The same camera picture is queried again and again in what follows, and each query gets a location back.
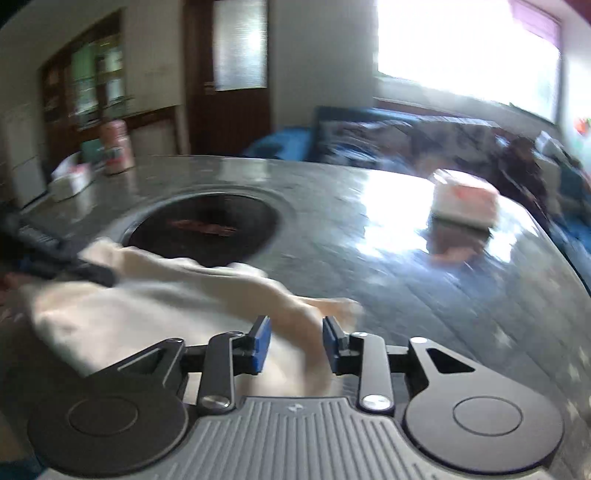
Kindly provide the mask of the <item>pink cartoon face bottle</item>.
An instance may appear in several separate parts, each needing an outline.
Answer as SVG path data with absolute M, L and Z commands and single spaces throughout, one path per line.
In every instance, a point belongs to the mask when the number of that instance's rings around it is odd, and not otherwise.
M 131 141 L 123 120 L 104 123 L 100 128 L 100 140 L 106 175 L 120 174 L 135 166 Z

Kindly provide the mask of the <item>cream beige sweatshirt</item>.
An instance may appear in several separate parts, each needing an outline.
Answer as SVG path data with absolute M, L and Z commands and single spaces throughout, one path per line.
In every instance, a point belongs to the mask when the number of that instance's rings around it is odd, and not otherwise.
M 356 328 L 362 306 L 346 298 L 292 294 L 246 264 L 206 268 L 100 239 L 82 253 L 111 268 L 111 288 L 87 281 L 30 281 L 19 292 L 40 339 L 88 376 L 167 338 L 205 345 L 216 334 L 246 332 L 270 317 L 273 336 L 263 372 L 236 390 L 255 396 L 331 396 L 339 390 L 322 346 L 322 321 Z

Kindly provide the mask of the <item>black round induction cooktop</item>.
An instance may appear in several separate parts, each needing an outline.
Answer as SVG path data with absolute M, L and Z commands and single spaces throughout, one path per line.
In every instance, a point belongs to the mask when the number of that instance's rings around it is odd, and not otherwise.
M 252 258 L 280 230 L 280 212 L 238 193 L 204 193 L 154 207 L 128 227 L 122 244 L 204 267 Z

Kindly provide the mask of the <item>window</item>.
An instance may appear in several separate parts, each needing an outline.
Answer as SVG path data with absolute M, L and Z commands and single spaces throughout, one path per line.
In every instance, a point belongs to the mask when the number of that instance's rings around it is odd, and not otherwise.
M 561 23 L 528 1 L 380 1 L 377 67 L 413 85 L 558 116 Z

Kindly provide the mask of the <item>white box at table edge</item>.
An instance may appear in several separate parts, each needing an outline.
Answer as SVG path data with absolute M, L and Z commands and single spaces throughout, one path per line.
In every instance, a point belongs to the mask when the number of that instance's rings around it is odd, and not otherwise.
M 92 180 L 92 168 L 88 164 L 62 162 L 51 174 L 50 196 L 55 202 L 67 200 L 85 190 Z

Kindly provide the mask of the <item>dark wooden cabinet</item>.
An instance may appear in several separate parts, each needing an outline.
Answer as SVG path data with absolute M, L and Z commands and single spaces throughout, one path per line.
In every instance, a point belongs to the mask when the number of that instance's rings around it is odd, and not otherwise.
M 110 120 L 126 123 L 138 155 L 180 153 L 180 3 L 90 5 L 90 18 L 62 17 L 69 31 L 37 71 L 47 162 L 94 152 Z

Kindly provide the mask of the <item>brown wooden door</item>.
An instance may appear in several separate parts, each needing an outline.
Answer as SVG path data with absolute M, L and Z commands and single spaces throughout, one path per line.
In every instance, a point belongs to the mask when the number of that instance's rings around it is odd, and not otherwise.
M 270 1 L 186 1 L 183 60 L 190 152 L 242 153 L 271 132 Z

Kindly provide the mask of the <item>pink white tissue pack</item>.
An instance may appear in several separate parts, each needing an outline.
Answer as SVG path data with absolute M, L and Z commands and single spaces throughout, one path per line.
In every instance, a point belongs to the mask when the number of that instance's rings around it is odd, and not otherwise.
M 438 169 L 431 213 L 437 218 L 479 229 L 491 229 L 498 220 L 500 193 L 483 178 L 456 170 Z

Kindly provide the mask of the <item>blue sofa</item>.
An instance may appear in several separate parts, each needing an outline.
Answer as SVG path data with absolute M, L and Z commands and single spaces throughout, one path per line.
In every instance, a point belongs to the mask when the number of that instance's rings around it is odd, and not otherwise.
M 492 121 L 321 106 L 311 127 L 288 127 L 242 151 L 249 158 L 328 163 L 427 178 L 438 169 L 491 183 L 524 206 L 560 248 L 590 247 L 590 179 L 564 150 Z

